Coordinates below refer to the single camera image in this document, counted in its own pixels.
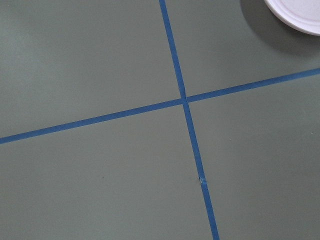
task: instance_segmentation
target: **gray-green surface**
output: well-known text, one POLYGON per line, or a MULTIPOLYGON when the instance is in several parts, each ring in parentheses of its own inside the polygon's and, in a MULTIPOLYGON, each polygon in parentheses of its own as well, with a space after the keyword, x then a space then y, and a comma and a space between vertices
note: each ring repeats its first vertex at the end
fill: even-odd
MULTIPOLYGON (((320 239, 320 38, 263 0, 166 3, 187 96, 315 69, 189 105, 220 239, 320 239)), ((157 0, 2 1, 0 239, 212 240, 179 98, 157 0)))

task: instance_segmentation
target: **white plate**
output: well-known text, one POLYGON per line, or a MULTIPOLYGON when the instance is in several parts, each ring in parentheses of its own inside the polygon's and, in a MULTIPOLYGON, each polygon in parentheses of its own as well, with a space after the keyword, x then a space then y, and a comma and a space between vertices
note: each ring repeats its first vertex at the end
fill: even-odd
POLYGON ((320 0, 264 0, 285 24, 301 32, 320 36, 320 0))

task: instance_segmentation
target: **blue tape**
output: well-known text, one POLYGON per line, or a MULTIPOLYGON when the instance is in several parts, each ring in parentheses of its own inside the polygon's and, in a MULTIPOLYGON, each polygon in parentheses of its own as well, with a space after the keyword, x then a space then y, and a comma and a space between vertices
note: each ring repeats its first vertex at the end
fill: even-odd
POLYGON ((193 150, 193 154, 194 154, 196 169, 198 172, 198 177, 200 179, 202 194, 203 194, 203 198, 204 198, 206 212, 207 212, 208 219, 209 219, 212 237, 214 240, 219 240, 220 238, 219 238, 219 234, 218 234, 218 228, 217 228, 217 224, 216 224, 214 210, 213 210, 212 203, 211 203, 209 190, 207 187, 207 181, 206 181, 206 176, 205 176, 205 172, 204 172, 204 168, 203 168, 203 164, 202 164, 202 159, 201 159, 201 155, 200 155, 200 151, 199 151, 195 127, 194 127, 194 123, 193 123, 191 112, 190 112, 190 107, 189 107, 187 97, 186 97, 186 88, 185 88, 184 79, 182 76, 180 63, 179 63, 179 59, 178 59, 178 55, 177 55, 177 49, 176 49, 176 45, 175 45, 174 35, 173 35, 171 25, 170 25, 168 11, 167 11, 167 7, 166 7, 166 1, 159 0, 159 3, 160 3, 161 12, 162 12, 162 18, 163 18, 163 23, 164 23, 166 35, 167 35, 168 42, 169 42, 169 47, 170 47, 170 51, 171 51, 171 57, 172 57, 172 61, 173 61, 175 76, 176 76, 179 91, 180 91, 182 106, 183 106, 184 115, 185 115, 185 119, 186 119, 186 123, 187 123, 187 128, 188 128, 188 132, 189 132, 189 136, 190 136, 190 141, 191 141, 192 150, 193 150))
POLYGON ((0 138, 0 144, 5 144, 5 143, 18 141, 22 139, 28 139, 28 138, 32 138, 32 137, 36 137, 44 134, 51 134, 51 133, 55 133, 63 130, 74 129, 82 126, 101 123, 101 122, 105 122, 113 119, 119 119, 119 118, 131 116, 131 115, 146 113, 146 112, 173 107, 181 104, 182 104, 181 99, 175 99, 175 100, 165 101, 165 102, 156 103, 148 106, 137 107, 130 110, 119 111, 119 112, 115 112, 107 115, 92 117, 92 118, 88 118, 80 121, 74 121, 74 122, 65 123, 57 126, 51 126, 51 127, 47 127, 39 130, 28 131, 28 132, 24 132, 24 133, 12 135, 12 136, 2 137, 0 138))
POLYGON ((256 88, 260 88, 260 87, 264 87, 272 84, 278 84, 278 83, 283 83, 291 80, 306 78, 306 77, 310 77, 318 74, 320 74, 320 68, 315 68, 307 71, 296 72, 289 75, 278 76, 278 77, 269 78, 266 80, 255 81, 255 82, 251 82, 251 83, 247 83, 239 86, 232 86, 232 87, 228 87, 220 90, 215 90, 215 91, 210 91, 206 93, 189 96, 187 97, 187 101, 188 103, 191 103, 199 100, 210 99, 210 98, 232 94, 236 92, 241 92, 249 89, 256 89, 256 88))

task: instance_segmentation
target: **blue painter's tape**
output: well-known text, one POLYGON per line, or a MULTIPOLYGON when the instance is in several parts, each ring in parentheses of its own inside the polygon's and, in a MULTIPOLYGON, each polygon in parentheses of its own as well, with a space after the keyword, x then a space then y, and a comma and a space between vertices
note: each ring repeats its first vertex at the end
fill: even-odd
POLYGON ((167 35, 168 42, 169 42, 169 47, 170 47, 170 51, 171 51, 171 57, 172 57, 172 61, 173 61, 175 76, 176 76, 179 91, 180 91, 185 120, 187 123, 187 128, 188 128, 188 132, 189 132, 189 136, 190 136, 190 141, 191 141, 191 145, 192 145, 192 150, 193 150, 193 155, 194 155, 194 159, 195 159, 196 169, 198 172, 198 177, 200 179, 202 194, 203 194, 203 198, 204 198, 206 212, 207 212, 208 219, 209 219, 212 237, 214 240, 219 240, 220 238, 219 238, 219 234, 218 234, 218 228, 217 228, 217 224, 216 224, 214 210, 213 210, 212 203, 211 203, 209 190, 207 187, 207 181, 206 181, 206 176, 205 176, 205 172, 204 172, 204 168, 203 168, 203 164, 202 164, 202 159, 201 159, 201 155, 200 155, 200 151, 199 151, 196 131, 195 131, 194 123, 192 120, 190 107, 189 107, 187 97, 186 97, 185 84, 184 84, 184 80, 183 80, 183 76, 182 76, 182 72, 181 72, 179 58, 177 55, 177 49, 176 49, 176 45, 175 45, 174 35, 173 35, 171 25, 170 25, 166 1, 159 0, 159 3, 160 3, 161 12, 162 12, 162 18, 163 18, 163 23, 164 23, 166 35, 167 35))
POLYGON ((65 123, 57 126, 51 126, 51 127, 47 127, 39 130, 28 131, 28 132, 24 132, 24 133, 12 135, 12 136, 2 137, 0 138, 0 144, 5 144, 5 143, 18 141, 22 139, 28 139, 28 138, 32 138, 40 135, 45 135, 45 134, 51 134, 51 133, 60 132, 63 130, 74 129, 74 128, 78 128, 86 125, 101 123, 101 122, 105 122, 113 119, 119 119, 119 118, 131 116, 131 115, 146 113, 146 112, 173 107, 181 104, 182 104, 181 99, 175 99, 175 100, 165 101, 165 102, 156 103, 148 106, 137 107, 130 110, 119 111, 119 112, 115 112, 107 115, 92 117, 92 118, 88 118, 80 121, 74 121, 74 122, 65 123))
POLYGON ((278 83, 283 83, 291 80, 306 78, 306 77, 310 77, 318 74, 320 74, 320 68, 296 72, 289 75, 269 78, 266 80, 255 81, 255 82, 251 82, 251 83, 247 83, 239 86, 232 86, 232 87, 228 87, 228 88, 224 88, 216 91, 210 91, 206 93, 197 94, 194 96, 189 96, 187 97, 187 101, 188 103, 191 103, 199 100, 210 99, 210 98, 232 94, 236 92, 241 92, 249 89, 256 89, 256 88, 260 88, 260 87, 264 87, 272 84, 278 84, 278 83))

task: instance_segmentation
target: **paper plate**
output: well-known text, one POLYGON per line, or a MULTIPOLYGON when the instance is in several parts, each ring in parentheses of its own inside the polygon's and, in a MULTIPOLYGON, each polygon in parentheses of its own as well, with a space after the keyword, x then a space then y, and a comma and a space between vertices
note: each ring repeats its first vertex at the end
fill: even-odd
POLYGON ((320 36, 320 0, 264 0, 270 10, 285 24, 320 36))

